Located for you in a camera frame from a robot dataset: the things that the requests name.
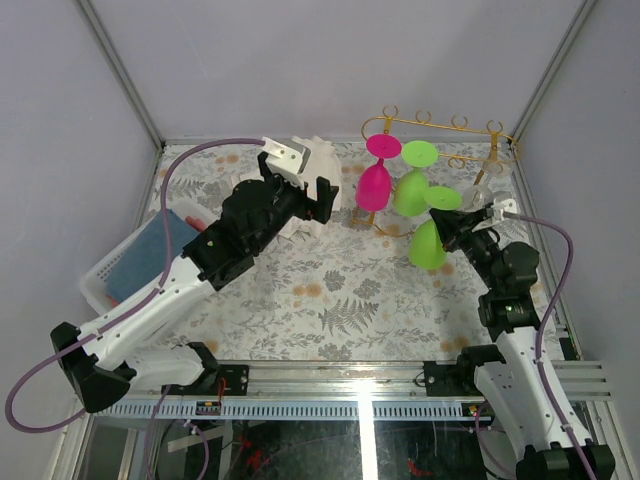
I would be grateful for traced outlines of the green plastic wine glass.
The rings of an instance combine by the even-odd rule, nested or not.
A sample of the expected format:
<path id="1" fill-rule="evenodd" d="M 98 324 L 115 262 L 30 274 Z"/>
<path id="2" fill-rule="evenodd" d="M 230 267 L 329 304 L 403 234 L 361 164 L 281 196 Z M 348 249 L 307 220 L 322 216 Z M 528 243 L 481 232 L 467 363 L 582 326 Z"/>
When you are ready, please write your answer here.
<path id="1" fill-rule="evenodd" d="M 428 207 L 444 211 L 456 210 L 462 204 L 462 196 L 446 186 L 428 187 L 423 198 Z M 415 230 L 408 258 L 412 265 L 424 270 L 437 270 L 446 262 L 446 252 L 433 219 Z"/>
<path id="2" fill-rule="evenodd" d="M 430 185 L 423 170 L 438 160 L 439 152 L 430 142 L 414 140 L 403 146 L 401 156 L 411 170 L 396 184 L 393 207 L 402 216 L 415 217 L 427 209 L 424 194 Z"/>

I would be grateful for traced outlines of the clear wine glass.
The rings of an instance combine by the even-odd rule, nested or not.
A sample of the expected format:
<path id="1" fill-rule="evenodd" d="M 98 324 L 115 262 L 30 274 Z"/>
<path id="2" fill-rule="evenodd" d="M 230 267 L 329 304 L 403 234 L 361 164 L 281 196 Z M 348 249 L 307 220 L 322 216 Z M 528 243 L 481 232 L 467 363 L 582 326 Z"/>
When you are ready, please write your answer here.
<path id="1" fill-rule="evenodd" d="M 477 210 L 488 201 L 491 201 L 495 195 L 495 188 L 490 184 L 495 179 L 508 177 L 512 172 L 509 163 L 499 161 L 485 161 L 474 184 L 465 190 L 462 196 L 462 210 Z"/>

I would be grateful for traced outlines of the magenta plastic wine glass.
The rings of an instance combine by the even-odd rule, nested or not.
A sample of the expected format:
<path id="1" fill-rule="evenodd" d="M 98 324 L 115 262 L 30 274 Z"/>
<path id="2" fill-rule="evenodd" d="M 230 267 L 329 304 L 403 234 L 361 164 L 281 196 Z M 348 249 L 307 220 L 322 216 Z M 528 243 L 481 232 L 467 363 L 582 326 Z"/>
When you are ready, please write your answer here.
<path id="1" fill-rule="evenodd" d="M 355 200 L 361 209 L 378 212 L 387 206 L 392 190 L 392 180 L 385 161 L 399 156 L 402 144 L 396 137 L 380 133 L 369 137 L 366 147 L 377 161 L 362 173 L 356 188 Z"/>

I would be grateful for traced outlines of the gold wire wine glass rack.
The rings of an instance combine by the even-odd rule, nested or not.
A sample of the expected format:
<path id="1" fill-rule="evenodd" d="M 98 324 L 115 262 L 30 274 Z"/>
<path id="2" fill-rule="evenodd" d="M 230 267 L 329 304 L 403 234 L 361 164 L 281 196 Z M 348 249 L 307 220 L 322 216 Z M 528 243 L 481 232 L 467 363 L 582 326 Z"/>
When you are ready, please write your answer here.
<path id="1" fill-rule="evenodd" d="M 464 115 L 453 115 L 448 121 L 436 121 L 431 112 L 419 110 L 414 116 L 408 117 L 400 113 L 395 105 L 387 105 L 376 116 L 366 119 L 360 129 L 363 141 L 375 134 L 390 134 L 396 137 L 403 146 L 414 140 L 423 140 L 436 146 L 439 152 L 438 160 L 423 170 L 430 187 L 446 186 L 456 190 L 461 196 L 466 189 L 471 187 L 485 161 L 499 161 L 509 163 L 512 172 L 508 177 L 495 179 L 490 186 L 496 192 L 491 201 L 496 197 L 506 197 L 514 191 L 512 174 L 520 161 L 520 145 L 512 135 L 505 131 L 499 121 L 490 120 L 486 125 L 474 127 Z M 377 159 L 373 157 L 371 164 L 363 167 L 362 173 Z M 409 219 L 415 224 L 420 224 L 428 215 L 427 209 L 418 216 L 405 217 L 400 215 L 393 207 L 393 196 L 397 182 L 411 170 L 401 156 L 386 160 L 385 165 L 392 180 L 392 190 L 387 206 L 378 212 L 368 212 L 357 206 L 349 218 L 349 226 L 352 228 L 371 229 L 375 234 L 390 238 L 408 237 L 414 233 L 412 227 L 400 229 L 389 227 L 381 221 L 386 214 L 393 214 L 402 219 Z"/>

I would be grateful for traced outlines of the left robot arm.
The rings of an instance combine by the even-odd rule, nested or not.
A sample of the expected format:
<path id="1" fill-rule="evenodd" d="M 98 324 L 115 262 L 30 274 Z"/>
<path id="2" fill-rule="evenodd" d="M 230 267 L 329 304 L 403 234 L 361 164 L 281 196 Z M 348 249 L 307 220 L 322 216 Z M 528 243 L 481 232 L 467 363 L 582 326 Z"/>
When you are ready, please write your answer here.
<path id="1" fill-rule="evenodd" d="M 317 158 L 300 174 L 267 153 L 259 154 L 258 164 L 261 177 L 234 187 L 219 219 L 183 248 L 168 272 L 101 318 L 53 329 L 59 364 L 86 412 L 103 411 L 132 391 L 218 390 L 220 366 L 204 343 L 169 350 L 147 350 L 145 344 L 252 268 L 291 218 L 327 223 L 339 193 L 338 168 Z"/>

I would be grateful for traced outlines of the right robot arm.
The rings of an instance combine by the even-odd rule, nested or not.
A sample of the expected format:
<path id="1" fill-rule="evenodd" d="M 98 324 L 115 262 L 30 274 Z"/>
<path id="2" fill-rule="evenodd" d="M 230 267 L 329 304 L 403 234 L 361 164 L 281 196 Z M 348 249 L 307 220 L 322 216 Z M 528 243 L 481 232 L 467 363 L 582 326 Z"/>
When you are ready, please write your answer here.
<path id="1" fill-rule="evenodd" d="M 445 252 L 460 251 L 487 287 L 478 299 L 488 345 L 461 350 L 456 382 L 484 397 L 515 454 L 518 479 L 609 479 L 616 460 L 575 413 L 548 357 L 531 288 L 538 251 L 516 241 L 500 246 L 493 224 L 516 218 L 497 204 L 474 212 L 431 209 Z"/>

